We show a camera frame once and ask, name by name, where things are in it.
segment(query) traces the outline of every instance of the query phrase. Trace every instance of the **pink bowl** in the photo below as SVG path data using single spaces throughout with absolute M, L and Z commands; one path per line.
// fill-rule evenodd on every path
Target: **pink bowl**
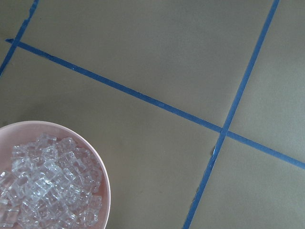
M 102 209 L 99 213 L 99 221 L 91 229 L 105 229 L 110 211 L 110 184 L 105 165 L 96 150 L 76 132 L 55 123 L 43 121 L 26 121 L 14 123 L 0 128 L 0 172 L 11 169 L 11 150 L 13 146 L 35 141 L 42 134 L 47 133 L 58 138 L 72 137 L 79 147 L 91 150 L 99 160 L 103 171 L 102 183 L 97 195 L 102 196 Z

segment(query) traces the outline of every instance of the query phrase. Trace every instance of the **blue tape line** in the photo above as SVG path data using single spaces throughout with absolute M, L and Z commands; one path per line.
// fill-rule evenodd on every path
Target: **blue tape line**
M 259 51 L 260 51 L 260 49 L 262 47 L 264 38 L 265 38 L 265 36 L 267 34 L 267 31 L 268 31 L 269 26 L 271 24 L 272 18 L 273 18 L 274 14 L 275 14 L 275 11 L 276 11 L 276 8 L 278 6 L 278 3 L 279 3 L 279 0 L 274 0 L 273 4 L 271 6 L 271 9 L 270 9 L 270 11 L 268 13 L 266 21 L 264 23 L 264 26 L 263 26 L 262 31 L 261 31 L 261 33 L 259 35 L 258 40 L 257 40 L 257 43 L 256 43 L 255 48 L 254 48 L 254 51 L 252 53 L 251 59 L 250 59 L 250 61 L 248 63 L 246 71 L 244 73 L 243 79 L 242 79 L 242 81 L 241 81 L 241 83 L 239 85 L 239 88 L 237 90 L 237 93 L 236 93 L 236 96 L 234 98 L 234 101 L 233 101 L 233 103 L 231 105 L 231 108 L 230 108 L 230 111 L 228 113 L 228 116 L 227 116 L 227 118 L 226 118 L 226 120 L 224 122 L 223 129 L 222 129 L 222 131 L 219 134 L 218 140 L 217 140 L 216 145 L 215 145 L 214 153 L 211 156 L 210 161 L 209 161 L 209 163 L 208 163 L 208 165 L 206 167 L 206 170 L 205 170 L 203 178 L 202 178 L 202 180 L 200 182 L 198 191 L 195 194 L 194 200 L 192 202 L 192 205 L 190 207 L 188 215 L 187 215 L 187 217 L 185 219 L 185 222 L 184 222 L 184 225 L 183 225 L 183 229 L 189 229 L 189 227 L 190 227 L 190 225 L 192 223 L 192 220 L 193 220 L 193 217 L 194 217 L 195 212 L 197 210 L 197 207 L 199 205 L 201 196 L 203 195 L 204 189 L 205 189 L 206 184 L 207 184 L 207 182 L 209 180 L 209 177 L 211 175 L 212 169 L 214 167 L 214 164 L 216 162 L 216 159 L 218 157 L 220 149 L 221 149 L 221 147 L 223 145 L 224 139 L 225 139 L 225 137 L 226 137 L 226 135 L 228 133 L 230 124 L 231 124 L 231 122 L 233 120 L 233 117 L 234 117 L 234 114 L 235 114 L 236 109 L 238 107 L 238 104 L 239 104 L 239 102 L 240 102 L 240 100 L 242 98 L 244 89 L 245 89 L 245 87 L 247 85 L 248 79 L 249 79 L 250 74 L 252 72 L 252 69 L 254 67 L 255 61 L 256 61 L 257 56 L 259 54 Z
M 268 148 L 268 147 L 266 147 L 266 146 L 264 146 L 262 144 L 254 142 L 254 141 L 252 141 L 252 140 L 250 140 L 248 138 L 245 138 L 243 136 L 235 134 L 235 133 L 233 133 L 231 131 L 228 132 L 227 136 L 232 138 L 232 139 L 234 139 L 234 140 L 236 140 L 236 141 L 239 141 L 239 142 L 241 142 L 243 144 L 246 144 L 246 145 L 251 146 L 251 147 L 253 147 L 255 149 L 258 149 L 258 150 L 260 150 L 260 151 L 262 151 L 262 152 L 264 152 L 266 154 L 269 154 L 271 156 L 277 157 L 277 158 L 279 158 L 279 159 L 281 159 L 281 160 L 283 160 L 285 162 L 288 162 L 288 163 L 290 163 L 290 164 L 292 164 L 294 166 L 297 166 L 299 168 L 305 169 L 305 163 L 304 162 L 298 161 L 298 160 L 296 160 L 296 159 L 294 159 L 292 157 L 289 157 L 289 156 L 287 156 L 285 154 L 282 154 L 282 153 L 277 152 L 277 151 L 275 151 L 273 149 L 270 149 L 270 148 Z
M 9 42 L 9 43 L 14 42 L 13 39 L 7 39 L 6 41 Z M 61 66 L 64 66 L 64 67 L 69 68 L 69 69 L 72 69 L 75 72 L 78 72 L 80 74 L 86 75 L 86 76 L 88 76 L 88 77 L 90 77 L 90 78 L 92 78 L 94 80 L 97 80 L 97 81 L 99 81 L 101 83 L 104 83 L 104 84 L 106 84 L 106 85 L 108 85 L 110 87 L 113 87 L 113 88 L 115 88 L 117 90 L 120 90 L 122 92 L 130 94 L 130 95 L 132 95 L 132 96 L 134 96 L 134 97 L 136 97 L 138 99 L 146 101 L 146 102 L 148 102 L 150 104 L 153 104 L 153 105 L 155 105 L 155 106 L 157 106 L 159 108 L 167 110 L 167 111 L 169 111 L 169 112 L 171 112 L 173 114 L 176 114 L 176 115 L 178 115 L 180 117 L 188 119 L 188 120 L 190 120 L 190 121 L 192 121 L 194 123 L 197 123 L 199 125 L 205 126 L 205 127 L 209 128 L 211 130 L 214 130 L 214 131 L 216 131 L 218 133 L 221 132 L 221 127 L 219 127 L 217 125 L 214 125 L 214 124 L 212 124 L 212 123 L 210 123 L 208 121 L 205 121 L 205 120 L 203 120 L 201 118 L 198 118 L 198 117 L 196 117 L 194 115 L 191 115 L 189 113 L 186 113 L 186 112 L 184 112 L 182 110 L 179 110 L 179 109 L 177 109 L 175 107 L 172 107 L 172 106 L 170 106 L 168 104 L 165 104 L 165 103 L 163 103 L 163 102 L 161 102 L 159 100 L 153 99 L 153 98 L 151 98 L 151 97 L 149 97 L 149 96 L 147 96 L 145 94 L 142 94 L 142 93 L 137 92 L 137 91 L 135 91 L 135 90 L 133 90 L 131 88 L 128 88 L 128 87 L 126 87 L 126 86 L 124 86 L 122 84 L 119 84 L 119 83 L 116 83 L 116 82 L 114 82 L 112 80 L 109 80 L 109 79 L 107 79 L 107 78 L 105 78 L 105 77 L 103 77 L 101 75 L 98 75 L 98 74 L 95 74 L 93 72 L 90 72 L 90 71 L 88 71 L 88 70 L 86 70 L 84 68 L 81 68 L 81 67 L 79 67 L 79 66 L 77 66 L 75 64 L 72 64 L 72 63 L 70 63 L 68 61 L 65 61 L 65 60 L 63 60 L 61 58 L 52 56 L 52 55 L 50 55 L 50 54 L 48 54 L 46 52 L 43 52 L 43 51 L 41 51 L 39 49 L 36 49 L 36 48 L 34 48 L 32 46 L 29 46 L 29 45 L 27 45 L 25 43 L 22 43 L 22 42 L 19 42 L 18 46 L 20 48 L 23 48 L 23 49 L 27 50 L 27 51 L 30 51 L 31 53 L 34 53 L 34 54 L 39 55 L 41 57 L 47 58 L 48 60 L 50 60 L 52 62 L 60 64 Z
M 8 53 L 6 54 L 6 56 L 5 56 L 5 58 L 4 58 L 3 62 L 2 62 L 1 66 L 0 66 L 0 78 L 2 76 L 2 73 L 3 73 L 4 69 L 5 69 L 5 67 L 10 62 L 10 60 L 11 60 L 11 58 L 12 58 L 12 56 L 13 56 L 13 54 L 14 54 L 17 46 L 18 46 L 18 43 L 20 42 L 21 37 L 23 36 L 26 28 L 28 27 L 28 24 L 29 24 L 29 22 L 30 22 L 30 20 L 31 20 L 31 18 L 32 18 L 33 14 L 34 14 L 34 12 L 36 10 L 36 8 L 37 8 L 38 2 L 39 2 L 39 0 L 35 0 L 33 2 L 32 6 L 30 8 L 29 17 L 23 21 L 23 23 L 22 23 L 22 25 L 21 25 L 21 27 L 20 27 L 20 29 L 19 29 L 15 39 L 14 39 L 12 45 L 10 46 L 10 49 L 9 49 Z

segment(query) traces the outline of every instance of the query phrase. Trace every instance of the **plastic bowl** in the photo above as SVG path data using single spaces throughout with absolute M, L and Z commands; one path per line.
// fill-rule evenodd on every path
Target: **plastic bowl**
M 96 150 L 76 132 L 62 125 L 43 121 L 19 122 L 0 128 L 0 172 L 4 170 L 11 170 L 10 158 L 13 146 L 35 141 L 36 138 L 42 133 L 54 135 L 58 138 L 72 137 L 79 147 L 84 147 L 91 150 L 99 160 L 101 169 L 103 171 L 103 178 L 99 192 L 96 194 L 102 196 L 102 208 L 99 212 L 99 221 L 93 227 L 89 228 L 105 229 L 109 217 L 111 200 L 110 184 L 107 171 Z M 16 224 L 13 228 L 21 229 L 18 224 Z

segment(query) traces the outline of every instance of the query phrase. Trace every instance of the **bowl of ice cubes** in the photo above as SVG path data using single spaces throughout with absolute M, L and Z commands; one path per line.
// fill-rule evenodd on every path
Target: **bowl of ice cubes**
M 96 150 L 49 122 L 0 128 L 0 227 L 105 229 L 110 184 Z

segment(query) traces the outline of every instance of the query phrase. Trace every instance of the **round container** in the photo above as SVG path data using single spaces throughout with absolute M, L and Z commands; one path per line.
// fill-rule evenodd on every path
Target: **round container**
M 99 160 L 101 169 L 103 171 L 103 178 L 99 192 L 96 194 L 102 196 L 102 208 L 99 213 L 99 221 L 93 227 L 89 228 L 105 229 L 109 217 L 111 200 L 110 184 L 107 171 L 96 150 L 76 132 L 62 125 L 43 121 L 19 122 L 0 128 L 0 172 L 4 170 L 11 170 L 10 158 L 13 146 L 36 141 L 36 138 L 42 133 L 54 135 L 58 138 L 72 137 L 77 143 L 77 146 L 91 150 Z M 21 229 L 18 224 L 16 224 L 13 228 Z

